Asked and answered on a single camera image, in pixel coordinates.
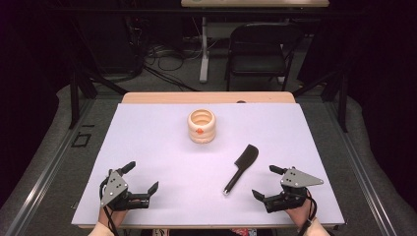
gray carpet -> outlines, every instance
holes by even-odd
[[[288,90],[296,90],[300,85],[294,78],[296,78],[307,48],[308,43],[305,44],[304,48],[302,47],[297,51]],[[220,44],[211,51],[208,82],[206,84],[200,84],[198,80],[200,60],[186,60],[179,70],[166,73],[181,78],[185,84],[195,89],[205,91],[225,90],[225,81],[222,79],[224,62],[225,49]],[[150,66],[158,69],[156,63]],[[180,63],[181,61],[177,59],[163,58],[160,60],[159,66],[169,69],[177,67]],[[143,71],[133,80],[119,85],[134,91],[180,90],[178,87],[150,75],[147,71]],[[94,101],[82,99],[84,116],[79,126],[70,132],[71,134],[67,130],[71,118],[69,89],[64,88],[58,93],[60,108],[54,123],[45,136],[25,176],[8,202],[0,210],[0,235],[6,235],[8,230],[9,233],[15,232],[11,231],[9,227],[16,222],[16,216],[19,216],[22,212],[25,200],[30,195],[33,187],[36,187],[36,183],[39,183],[38,179],[43,176],[45,167],[57,155],[62,156],[62,161],[57,164],[57,171],[51,176],[53,181],[50,185],[45,186],[45,190],[47,190],[45,195],[39,197],[38,205],[33,207],[31,213],[24,214],[27,224],[24,224],[19,232],[21,235],[87,235],[89,233],[89,230],[71,225],[75,212],[71,206],[80,199],[83,193],[116,105],[121,99],[121,96],[102,85],[96,85],[96,87],[99,96]],[[280,90],[280,87],[274,81],[258,83],[248,80],[239,84],[232,83],[232,89]],[[347,225],[343,225],[339,230],[332,232],[335,235],[386,235],[377,221],[378,216],[372,211],[369,197],[364,195],[366,191],[358,182],[360,176],[352,168],[349,150],[343,136],[340,135],[338,126],[334,123],[333,105],[322,103],[317,97],[321,90],[321,88],[314,88],[302,97],[297,98],[297,102],[302,105],[342,214],[348,220]],[[384,207],[396,235],[417,235],[416,213],[398,196],[387,176],[374,160],[369,149],[361,108],[352,99],[348,101],[347,128],[349,130],[348,137],[366,167],[371,184],[378,193],[381,205]],[[75,142],[76,135],[81,136]],[[86,135],[90,135],[89,143],[86,147],[81,147],[83,139],[87,137]],[[139,231],[133,231],[131,235],[138,234]],[[277,234],[295,235],[296,233],[294,228],[290,228],[277,229]]]

black chair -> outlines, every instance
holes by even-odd
[[[291,23],[250,23],[236,28],[230,35],[227,90],[231,76],[284,77],[281,90],[285,90],[294,49],[303,36],[300,28]]]

black cable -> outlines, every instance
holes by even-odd
[[[161,80],[163,80],[165,82],[168,82],[168,83],[170,83],[174,86],[177,86],[180,90],[182,90],[182,88],[184,88],[184,89],[188,89],[188,90],[191,90],[191,91],[199,91],[195,88],[191,88],[191,87],[185,85],[184,82],[181,81],[181,79],[179,79],[177,77],[174,77],[172,75],[169,75],[169,74],[166,74],[166,73],[163,73],[163,72],[158,72],[157,70],[155,70],[151,67],[148,67],[148,66],[144,66],[144,69],[146,71],[148,71],[149,73],[153,74],[154,76],[160,78]]]
[[[181,55],[180,57],[179,57],[179,59],[181,60],[181,64],[178,66],[178,67],[176,67],[176,68],[174,68],[174,69],[163,69],[161,66],[160,66],[160,59],[161,58],[164,58],[164,57],[173,57],[173,58],[176,58],[174,55],[170,55],[170,56],[160,56],[159,57],[159,60],[157,61],[157,67],[160,69],[160,70],[162,70],[162,71],[176,71],[176,70],[178,70],[178,69],[180,69],[183,65],[184,65],[184,57]]]

table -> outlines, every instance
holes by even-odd
[[[247,103],[236,103],[244,100]],[[188,138],[186,118],[197,108],[217,117],[217,134],[206,145]],[[236,172],[234,161],[247,144],[260,150],[228,196],[222,191]],[[124,175],[132,193],[159,181],[148,209],[129,212],[125,228],[273,228],[293,225],[283,211],[267,213],[252,189],[266,196],[281,191],[273,164],[325,181],[310,190],[324,225],[343,223],[299,104],[289,92],[129,92],[119,104],[72,223],[95,225],[98,186],[108,169],[137,161]]]
[[[323,8],[329,4],[328,0],[181,0],[183,7],[189,8]],[[235,24],[226,26],[221,34],[229,34],[235,28]],[[200,83],[208,81],[209,51],[208,51],[208,22],[203,17],[202,22],[202,68],[200,71]]]

knife blade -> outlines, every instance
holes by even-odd
[[[227,184],[227,186],[224,188],[224,191],[223,191],[224,195],[228,195],[230,193],[233,186],[239,180],[243,172],[255,162],[255,160],[258,157],[258,154],[259,154],[259,151],[255,146],[248,145],[245,148],[245,150],[240,155],[240,157],[235,161],[235,165],[238,167],[238,170],[235,173],[235,175],[232,177],[230,182]]]

